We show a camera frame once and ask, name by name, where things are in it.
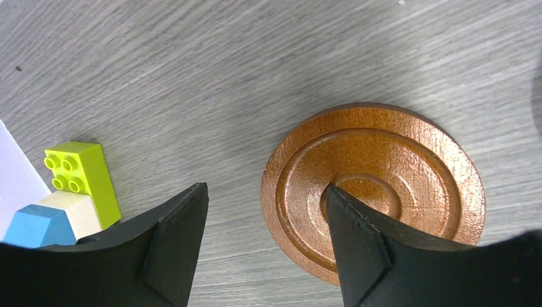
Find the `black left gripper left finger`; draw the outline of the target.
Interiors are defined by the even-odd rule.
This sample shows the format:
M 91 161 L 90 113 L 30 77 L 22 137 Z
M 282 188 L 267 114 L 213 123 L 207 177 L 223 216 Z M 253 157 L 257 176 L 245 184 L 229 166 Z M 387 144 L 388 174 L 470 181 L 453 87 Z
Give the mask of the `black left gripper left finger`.
M 186 306 L 208 203 L 198 182 L 74 245 L 1 244 L 1 305 Z

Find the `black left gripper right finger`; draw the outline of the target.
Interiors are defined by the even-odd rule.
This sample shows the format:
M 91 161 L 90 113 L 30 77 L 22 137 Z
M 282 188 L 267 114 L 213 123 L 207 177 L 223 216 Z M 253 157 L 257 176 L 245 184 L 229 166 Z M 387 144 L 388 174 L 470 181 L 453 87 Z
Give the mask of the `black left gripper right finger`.
M 327 216 L 345 306 L 540 306 L 541 231 L 476 247 L 397 221 L 342 189 Z

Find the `white toy brick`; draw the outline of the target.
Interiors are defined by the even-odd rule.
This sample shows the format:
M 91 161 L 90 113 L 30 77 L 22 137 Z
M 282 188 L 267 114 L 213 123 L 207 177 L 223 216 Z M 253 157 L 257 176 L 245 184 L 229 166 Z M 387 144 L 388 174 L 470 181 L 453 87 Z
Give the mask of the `white toy brick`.
M 70 222 L 75 239 L 94 235 L 103 228 L 91 196 L 67 191 L 55 191 L 36 202 L 37 205 L 64 210 Z

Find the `green toy brick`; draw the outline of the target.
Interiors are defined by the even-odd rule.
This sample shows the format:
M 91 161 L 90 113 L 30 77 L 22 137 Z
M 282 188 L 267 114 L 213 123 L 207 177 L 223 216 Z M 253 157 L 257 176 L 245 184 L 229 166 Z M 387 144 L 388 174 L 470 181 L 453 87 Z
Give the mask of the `green toy brick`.
M 67 141 L 44 153 L 52 185 L 59 191 L 90 196 L 103 230 L 122 218 L 101 144 Z

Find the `blue toy brick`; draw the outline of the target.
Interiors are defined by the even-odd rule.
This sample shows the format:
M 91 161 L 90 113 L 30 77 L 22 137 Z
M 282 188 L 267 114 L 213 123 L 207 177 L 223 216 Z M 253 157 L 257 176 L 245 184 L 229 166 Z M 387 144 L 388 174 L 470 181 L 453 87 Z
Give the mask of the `blue toy brick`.
M 30 204 L 14 214 L 3 242 L 25 248 L 74 245 L 74 231 L 64 210 Z

